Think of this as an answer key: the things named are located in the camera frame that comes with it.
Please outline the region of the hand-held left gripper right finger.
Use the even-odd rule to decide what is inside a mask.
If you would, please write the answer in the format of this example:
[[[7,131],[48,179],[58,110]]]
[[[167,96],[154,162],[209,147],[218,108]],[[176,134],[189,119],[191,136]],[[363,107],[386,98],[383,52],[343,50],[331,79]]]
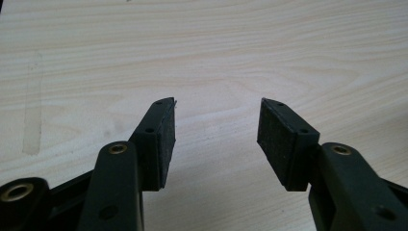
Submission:
[[[408,189],[379,177],[353,147],[319,144],[286,104],[261,101],[257,143],[288,192],[309,193],[318,231],[408,231]]]

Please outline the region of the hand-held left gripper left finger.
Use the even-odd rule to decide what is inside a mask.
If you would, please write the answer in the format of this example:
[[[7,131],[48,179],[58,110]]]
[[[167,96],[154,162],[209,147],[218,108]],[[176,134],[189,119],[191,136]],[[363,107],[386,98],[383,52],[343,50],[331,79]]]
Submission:
[[[175,105],[172,97],[152,103],[129,140],[101,148],[78,231],[144,230],[142,194],[166,185],[175,144]]]

